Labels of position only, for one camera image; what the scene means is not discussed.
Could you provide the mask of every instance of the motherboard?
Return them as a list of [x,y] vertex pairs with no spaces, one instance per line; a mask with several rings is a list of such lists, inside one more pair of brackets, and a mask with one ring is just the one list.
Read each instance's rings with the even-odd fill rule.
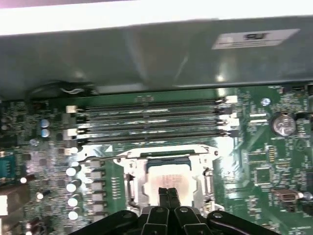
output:
[[0,235],[68,235],[176,188],[282,235],[313,234],[311,87],[0,104]]

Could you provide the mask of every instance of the electrolytic capacitor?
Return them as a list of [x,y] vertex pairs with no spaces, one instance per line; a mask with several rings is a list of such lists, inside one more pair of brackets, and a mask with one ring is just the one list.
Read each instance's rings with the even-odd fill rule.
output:
[[80,165],[77,166],[72,166],[70,168],[68,168],[66,170],[66,175],[68,176],[74,176],[76,175],[80,170],[82,169],[82,167]]
[[36,176],[34,174],[30,174],[30,175],[26,175],[24,177],[21,177],[20,182],[22,184],[26,184],[26,183],[28,183],[30,181],[35,180],[35,179],[36,179]]
[[310,193],[310,192],[304,192],[304,193],[303,193],[303,199],[304,199],[304,200],[311,201],[311,200],[313,200],[313,194]]
[[41,137],[47,138],[50,136],[50,131],[48,129],[42,129],[41,130]]
[[79,188],[80,185],[82,185],[82,181],[80,179],[72,180],[67,185],[67,191],[68,192],[75,192]]
[[49,189],[43,190],[42,192],[37,192],[36,197],[38,200],[42,200],[45,196],[49,195],[51,191]]
[[40,218],[39,217],[35,217],[32,220],[28,221],[26,223],[26,229],[27,230],[31,230],[32,228],[34,228],[38,223],[40,222]]
[[75,207],[70,213],[68,213],[68,218],[70,220],[76,220],[81,214],[82,209],[80,207]]
[[78,202],[82,200],[82,196],[79,194],[74,194],[70,199],[68,199],[67,204],[70,207],[76,207],[78,205]]
[[25,235],[37,235],[40,232],[40,225],[36,225],[25,233]]
[[8,131],[8,130],[10,130],[11,129],[11,125],[10,124],[6,124],[6,125],[2,125],[1,126],[1,130],[2,131]]
[[2,123],[8,123],[8,122],[11,122],[11,120],[12,120],[12,119],[11,119],[10,117],[2,117],[2,118],[1,118],[1,122],[2,122]]
[[47,120],[47,119],[42,119],[42,120],[40,121],[40,126],[41,126],[42,128],[47,128],[49,125],[50,125],[50,122],[49,122],[49,120]]

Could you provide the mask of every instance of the wire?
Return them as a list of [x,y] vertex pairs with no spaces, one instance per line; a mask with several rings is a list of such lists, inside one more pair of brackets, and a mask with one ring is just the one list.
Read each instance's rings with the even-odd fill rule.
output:
[[25,103],[31,108],[31,99],[36,94],[51,90],[61,90],[67,94],[79,94],[86,92],[91,95],[98,95],[95,85],[91,82],[65,82],[54,81],[45,85],[40,85],[28,90],[25,94]]
[[80,92],[84,92],[85,90],[82,89],[82,88],[75,88],[71,91],[68,91],[68,90],[65,90],[64,88],[60,88],[61,91],[65,92],[65,93],[68,93],[68,94],[78,94]]

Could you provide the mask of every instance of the white label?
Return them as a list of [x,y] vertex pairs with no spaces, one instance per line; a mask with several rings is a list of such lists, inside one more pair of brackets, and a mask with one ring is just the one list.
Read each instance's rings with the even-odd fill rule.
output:
[[242,47],[270,47],[281,44],[300,29],[282,29],[221,34],[213,45],[213,50]]

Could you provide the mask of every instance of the metal panel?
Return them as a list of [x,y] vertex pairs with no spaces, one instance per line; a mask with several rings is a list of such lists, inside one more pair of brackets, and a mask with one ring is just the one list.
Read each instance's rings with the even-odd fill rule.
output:
[[[285,17],[3,36],[0,94],[23,98],[52,80],[91,81],[101,93],[308,81],[312,23]],[[274,47],[211,49],[222,33],[297,28]]]

